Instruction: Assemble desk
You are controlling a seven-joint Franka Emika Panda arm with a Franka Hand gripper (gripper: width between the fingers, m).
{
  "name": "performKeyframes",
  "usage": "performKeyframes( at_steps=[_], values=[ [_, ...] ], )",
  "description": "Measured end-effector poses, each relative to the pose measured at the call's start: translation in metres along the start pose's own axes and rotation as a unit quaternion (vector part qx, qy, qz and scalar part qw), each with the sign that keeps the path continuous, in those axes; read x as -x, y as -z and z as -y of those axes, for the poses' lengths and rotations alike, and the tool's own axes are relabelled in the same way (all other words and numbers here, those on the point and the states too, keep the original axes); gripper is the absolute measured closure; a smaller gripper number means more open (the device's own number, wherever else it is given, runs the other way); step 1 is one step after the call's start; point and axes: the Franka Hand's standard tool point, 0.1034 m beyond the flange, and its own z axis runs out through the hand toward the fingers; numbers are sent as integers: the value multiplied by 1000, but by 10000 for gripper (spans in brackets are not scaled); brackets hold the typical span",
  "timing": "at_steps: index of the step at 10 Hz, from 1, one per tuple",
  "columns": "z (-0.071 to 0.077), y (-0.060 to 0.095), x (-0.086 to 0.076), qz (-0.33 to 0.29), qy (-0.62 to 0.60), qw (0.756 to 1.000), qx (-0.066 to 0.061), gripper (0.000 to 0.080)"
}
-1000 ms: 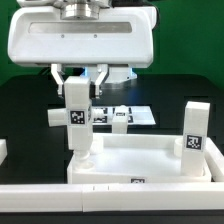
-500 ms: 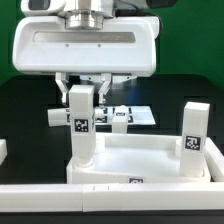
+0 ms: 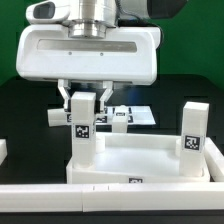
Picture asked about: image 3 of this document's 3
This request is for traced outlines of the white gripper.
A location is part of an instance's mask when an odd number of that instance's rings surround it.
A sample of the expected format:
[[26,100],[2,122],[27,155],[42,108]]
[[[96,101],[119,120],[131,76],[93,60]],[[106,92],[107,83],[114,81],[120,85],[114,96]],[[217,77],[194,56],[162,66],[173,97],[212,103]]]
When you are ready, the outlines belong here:
[[44,0],[26,9],[26,19],[17,72],[30,80],[58,80],[65,111],[71,82],[104,81],[103,113],[113,82],[149,85],[156,79],[161,29],[120,27],[116,0]]

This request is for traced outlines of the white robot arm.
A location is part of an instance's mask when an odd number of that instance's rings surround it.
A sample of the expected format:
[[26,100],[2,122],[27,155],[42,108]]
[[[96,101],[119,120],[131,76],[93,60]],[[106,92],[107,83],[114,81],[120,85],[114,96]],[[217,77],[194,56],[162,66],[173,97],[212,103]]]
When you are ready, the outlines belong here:
[[70,106],[72,82],[101,82],[100,107],[113,84],[150,85],[157,76],[162,29],[152,19],[176,16],[188,0],[43,0],[26,9],[16,70],[29,80],[56,81]]

